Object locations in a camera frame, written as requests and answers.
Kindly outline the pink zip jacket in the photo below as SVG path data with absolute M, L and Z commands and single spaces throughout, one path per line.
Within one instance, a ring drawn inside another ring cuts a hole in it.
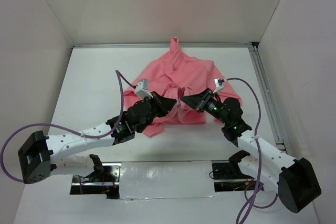
M 135 85 L 140 80 L 147 79 L 150 91 L 177 101 L 170 113 L 165 117 L 155 118 L 144 130 L 144 134 L 148 137 L 158 135 L 164 131 L 164 125 L 168 124 L 206 123 L 205 114 L 192 110 L 180 97 L 198 94 L 206 88 L 214 90 L 214 80 L 217 78 L 223 79 L 224 76 L 212 60 L 188 56 L 182 52 L 179 40 L 173 37 L 169 51 L 150 62 L 133 81 Z

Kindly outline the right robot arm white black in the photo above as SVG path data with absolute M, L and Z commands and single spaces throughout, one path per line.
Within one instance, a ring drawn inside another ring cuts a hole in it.
M 230 158 L 229 172 L 235 178 L 244 174 L 259 178 L 275 191 L 282 204 L 298 213 L 321 195 L 312 164 L 305 158 L 296 159 L 279 150 L 242 119 L 243 111 L 235 98 L 224 102 L 215 99 L 210 89 L 183 96 L 181 100 L 197 112 L 207 112 L 223 123 L 224 137 L 241 150 Z

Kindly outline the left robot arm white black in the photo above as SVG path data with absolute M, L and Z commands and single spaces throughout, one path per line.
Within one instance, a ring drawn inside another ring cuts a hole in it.
M 50 176 L 61 158 L 98 147 L 117 145 L 134 139 L 143 132 L 155 118 L 168 115 L 176 104 L 175 99 L 164 98 L 156 92 L 153 97 L 144 98 L 124 111 L 121 121 L 109 119 L 95 130 L 116 127 L 105 137 L 94 138 L 92 133 L 45 136 L 43 131 L 32 133 L 18 151 L 23 182 L 33 184 Z

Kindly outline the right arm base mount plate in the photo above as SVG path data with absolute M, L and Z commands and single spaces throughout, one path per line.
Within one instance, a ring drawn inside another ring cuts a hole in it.
M 215 192 L 254 190 L 256 179 L 243 174 L 229 161 L 212 162 L 209 177 L 214 182 Z

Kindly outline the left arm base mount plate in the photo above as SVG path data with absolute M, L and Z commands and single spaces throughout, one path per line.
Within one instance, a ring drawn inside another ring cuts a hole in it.
M 103 163 L 103 172 L 95 179 L 74 175 L 70 195 L 103 195 L 107 199 L 119 199 L 121 163 Z

